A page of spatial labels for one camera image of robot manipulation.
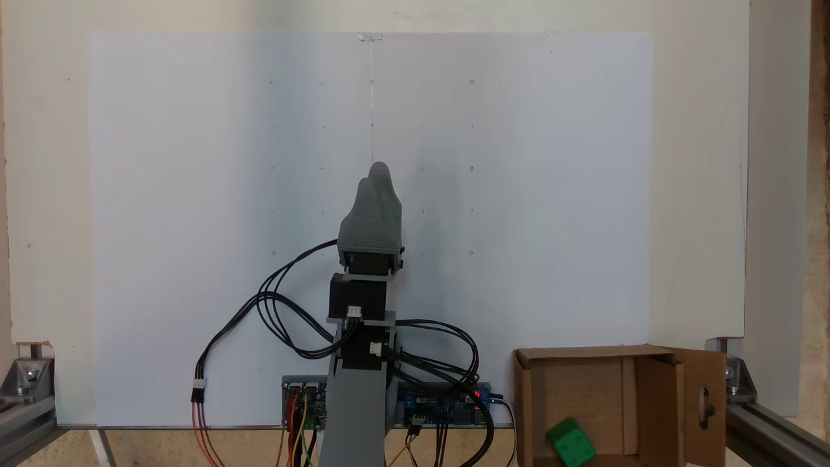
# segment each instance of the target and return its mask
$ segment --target white board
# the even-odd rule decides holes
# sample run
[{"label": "white board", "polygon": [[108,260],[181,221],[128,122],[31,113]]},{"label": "white board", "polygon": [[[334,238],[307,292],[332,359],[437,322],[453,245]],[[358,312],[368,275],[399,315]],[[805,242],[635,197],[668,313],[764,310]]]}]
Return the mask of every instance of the white board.
[{"label": "white board", "polygon": [[[652,45],[639,34],[100,34],[90,50],[98,425],[187,425],[193,367],[261,281],[334,238],[372,160],[403,202],[400,317],[480,344],[647,339]],[[334,251],[283,293],[324,321]],[[289,317],[304,347],[323,342]],[[416,353],[462,364],[445,335]],[[323,374],[255,313],[207,364],[212,425]]]}]

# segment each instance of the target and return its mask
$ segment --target circuit board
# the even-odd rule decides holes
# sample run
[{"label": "circuit board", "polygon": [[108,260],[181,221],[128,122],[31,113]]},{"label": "circuit board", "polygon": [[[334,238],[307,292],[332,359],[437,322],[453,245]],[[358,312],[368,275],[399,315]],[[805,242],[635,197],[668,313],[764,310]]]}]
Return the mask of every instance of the circuit board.
[{"label": "circuit board", "polygon": [[[423,418],[425,426],[435,425],[438,421],[445,421],[450,426],[484,425],[484,415],[472,398],[449,383],[432,383],[430,386],[441,395],[429,395],[404,383],[398,387],[398,402],[403,401],[402,426],[409,427],[415,416]],[[479,383],[476,392],[490,409],[490,385]]]},{"label": "circuit board", "polygon": [[285,426],[288,417],[288,405],[293,396],[299,401],[294,408],[294,420],[302,420],[303,402],[308,397],[308,408],[305,409],[305,429],[325,430],[327,414],[325,411],[325,394],[327,385],[325,376],[283,376],[282,378],[282,424]]},{"label": "circuit board", "polygon": [[[422,417],[426,427],[434,426],[437,420],[444,420],[450,426],[484,425],[484,416],[469,396],[454,389],[449,383],[431,383],[430,386],[442,395],[434,396],[416,387],[399,383],[396,425],[409,427],[414,416]],[[328,419],[325,406],[327,390],[326,376],[283,376],[282,413],[286,417],[282,421],[283,425],[286,424],[289,415],[288,404],[291,397],[298,395],[304,400],[308,395],[305,428],[325,430]],[[480,382],[477,390],[484,405],[489,409],[490,384]],[[302,410],[303,405],[300,403],[294,410],[294,420],[302,420]]]}]

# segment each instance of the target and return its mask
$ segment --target green cube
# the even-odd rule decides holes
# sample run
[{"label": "green cube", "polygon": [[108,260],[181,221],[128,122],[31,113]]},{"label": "green cube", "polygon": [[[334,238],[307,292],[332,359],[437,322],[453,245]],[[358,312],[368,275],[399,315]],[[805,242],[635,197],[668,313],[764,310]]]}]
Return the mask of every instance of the green cube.
[{"label": "green cube", "polygon": [[566,467],[579,467],[597,455],[588,437],[573,418],[568,418],[548,431],[548,440]]}]

